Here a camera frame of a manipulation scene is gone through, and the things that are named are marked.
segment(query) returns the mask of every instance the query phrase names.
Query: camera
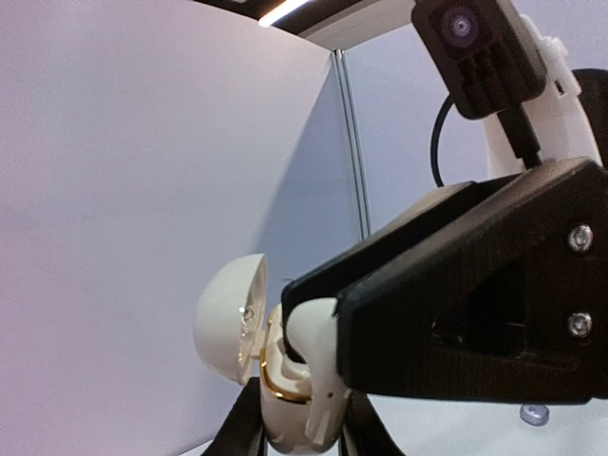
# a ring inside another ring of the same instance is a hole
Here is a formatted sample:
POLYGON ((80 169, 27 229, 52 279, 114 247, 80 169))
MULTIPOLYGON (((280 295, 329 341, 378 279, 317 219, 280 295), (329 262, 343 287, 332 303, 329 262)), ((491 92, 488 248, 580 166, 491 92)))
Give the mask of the camera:
POLYGON ((411 21, 466 118, 543 92, 546 67, 510 0, 419 0, 411 21))

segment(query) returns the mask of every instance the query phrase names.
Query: light fixture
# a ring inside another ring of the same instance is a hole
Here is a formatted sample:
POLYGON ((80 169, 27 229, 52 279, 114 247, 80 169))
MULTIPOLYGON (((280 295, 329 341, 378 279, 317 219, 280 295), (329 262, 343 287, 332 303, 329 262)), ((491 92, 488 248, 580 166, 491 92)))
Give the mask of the light fixture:
POLYGON ((271 10, 259 20, 262 27, 269 27, 287 14, 294 12, 309 0, 285 0, 278 7, 271 10))

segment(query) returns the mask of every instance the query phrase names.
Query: ceiling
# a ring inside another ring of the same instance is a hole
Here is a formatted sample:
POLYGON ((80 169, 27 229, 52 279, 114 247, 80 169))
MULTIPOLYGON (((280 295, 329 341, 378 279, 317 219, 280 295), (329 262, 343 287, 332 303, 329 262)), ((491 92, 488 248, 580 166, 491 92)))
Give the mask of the ceiling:
MULTIPOLYGON (((283 0, 194 0, 259 19, 283 0)), ((327 49, 348 49, 410 23, 415 0, 311 0, 274 24, 327 49)))

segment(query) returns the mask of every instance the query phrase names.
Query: wire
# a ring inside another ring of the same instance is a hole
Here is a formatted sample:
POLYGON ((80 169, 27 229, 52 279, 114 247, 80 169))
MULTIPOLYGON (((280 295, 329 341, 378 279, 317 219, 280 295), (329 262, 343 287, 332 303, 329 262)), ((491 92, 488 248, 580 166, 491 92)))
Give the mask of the wire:
POLYGON ((447 113, 454 106, 454 100, 451 95, 447 95, 444 104, 442 104, 435 125, 433 126, 433 133, 430 137, 430 170, 433 173, 433 178, 438 187, 444 187, 444 181, 441 179, 441 172, 439 170, 439 138, 441 136, 441 130, 446 122, 447 113))

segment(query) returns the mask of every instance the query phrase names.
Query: robotic arm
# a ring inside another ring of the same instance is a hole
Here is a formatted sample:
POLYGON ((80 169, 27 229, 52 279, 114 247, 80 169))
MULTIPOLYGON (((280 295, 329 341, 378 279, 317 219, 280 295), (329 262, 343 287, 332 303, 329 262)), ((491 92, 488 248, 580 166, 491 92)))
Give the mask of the robotic arm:
POLYGON ((370 415, 362 393, 608 397, 608 176, 565 47, 508 0, 425 0, 411 17, 461 114, 484 119, 489 180, 431 193, 291 283, 267 328, 263 256, 227 265, 198 305, 205 364, 245 384, 259 359, 284 453, 329 449, 349 413, 370 415))

